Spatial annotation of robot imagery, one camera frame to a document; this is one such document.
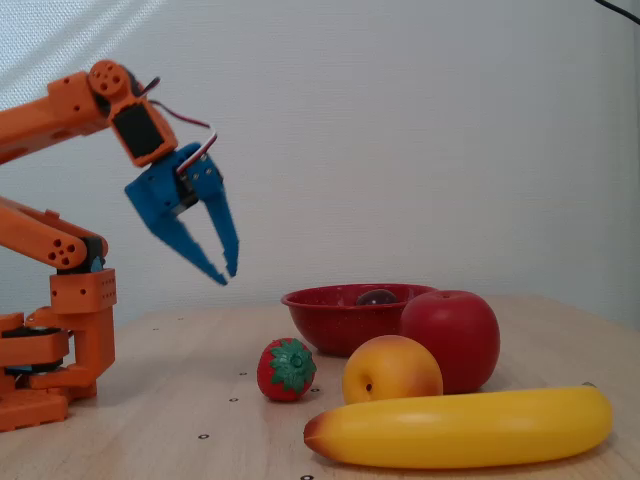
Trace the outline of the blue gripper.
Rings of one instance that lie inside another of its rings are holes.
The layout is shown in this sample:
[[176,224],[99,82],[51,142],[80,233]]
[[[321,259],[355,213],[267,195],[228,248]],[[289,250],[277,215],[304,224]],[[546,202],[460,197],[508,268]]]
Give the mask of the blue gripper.
[[239,238],[227,201],[223,176],[208,153],[187,169],[178,168],[201,147],[190,143],[144,170],[125,193],[148,229],[188,263],[219,285],[227,280],[192,238],[181,214],[202,201],[223,248],[226,270],[235,277]]

